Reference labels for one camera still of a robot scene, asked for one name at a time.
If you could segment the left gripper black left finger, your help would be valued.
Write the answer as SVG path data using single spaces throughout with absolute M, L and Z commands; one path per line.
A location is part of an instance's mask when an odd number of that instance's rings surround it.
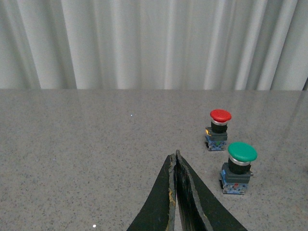
M 176 211 L 176 157 L 168 155 L 129 231 L 173 231 Z

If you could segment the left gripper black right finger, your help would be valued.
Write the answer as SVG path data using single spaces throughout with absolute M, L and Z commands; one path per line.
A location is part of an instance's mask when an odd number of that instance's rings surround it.
M 221 204 L 180 151 L 176 151 L 176 190 L 184 231 L 245 231 Z

